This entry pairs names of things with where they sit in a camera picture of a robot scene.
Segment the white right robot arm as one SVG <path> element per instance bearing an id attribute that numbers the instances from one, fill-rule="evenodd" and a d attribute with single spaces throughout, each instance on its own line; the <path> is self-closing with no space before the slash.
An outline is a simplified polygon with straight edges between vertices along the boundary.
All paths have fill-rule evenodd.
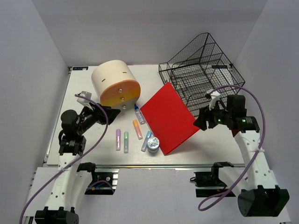
<path id="1" fill-rule="evenodd" d="M 260 128 L 255 117 L 247 116 L 245 97 L 228 95 L 227 106 L 220 108 L 220 94 L 217 91 L 206 94 L 209 105 L 199 110 L 194 126 L 205 131 L 217 125 L 226 126 L 236 141 L 245 164 L 242 174 L 238 174 L 230 162 L 215 162 L 208 177 L 202 177 L 206 185 L 225 186 L 227 196 L 232 192 L 237 196 L 240 213 L 244 217 L 277 217 L 290 199 L 286 189 L 281 189 L 273 177 L 264 150 Z"/>

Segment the red folder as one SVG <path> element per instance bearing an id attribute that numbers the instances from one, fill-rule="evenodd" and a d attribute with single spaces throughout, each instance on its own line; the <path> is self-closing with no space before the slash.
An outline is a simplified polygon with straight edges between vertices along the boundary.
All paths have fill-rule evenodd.
<path id="1" fill-rule="evenodd" d="M 160 141 L 164 155 L 168 155 L 199 128 L 194 126 L 195 117 L 184 104 L 170 83 L 165 84 L 142 107 L 151 131 Z"/>

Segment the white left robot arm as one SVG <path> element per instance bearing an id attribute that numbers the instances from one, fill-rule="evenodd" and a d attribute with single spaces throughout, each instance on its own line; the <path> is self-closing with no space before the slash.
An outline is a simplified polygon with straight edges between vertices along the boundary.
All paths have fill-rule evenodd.
<path id="1" fill-rule="evenodd" d="M 62 130 L 59 133 L 60 175 L 54 185 L 44 209 L 35 214 L 37 224 L 77 224 L 79 216 L 76 208 L 88 186 L 98 183 L 99 175 L 95 164 L 82 163 L 86 138 L 83 134 L 94 124 L 110 125 L 121 111 L 110 106 L 90 103 L 80 114 L 67 110 L 61 115 Z"/>

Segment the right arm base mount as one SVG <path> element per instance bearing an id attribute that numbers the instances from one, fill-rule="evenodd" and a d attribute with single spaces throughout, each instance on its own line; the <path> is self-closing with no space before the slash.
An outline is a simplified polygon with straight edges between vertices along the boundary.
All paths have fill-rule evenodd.
<path id="1" fill-rule="evenodd" d="M 194 172 L 190 182 L 195 184 L 197 198 L 206 198 L 228 190 L 225 183 L 212 179 L 212 172 Z"/>

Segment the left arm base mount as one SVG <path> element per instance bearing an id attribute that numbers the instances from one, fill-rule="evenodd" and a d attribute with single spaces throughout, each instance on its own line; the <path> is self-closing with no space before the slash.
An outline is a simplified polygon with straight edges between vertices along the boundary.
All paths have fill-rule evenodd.
<path id="1" fill-rule="evenodd" d="M 118 183 L 118 173 L 119 169 L 117 168 L 97 167 L 85 195 L 113 195 Z"/>

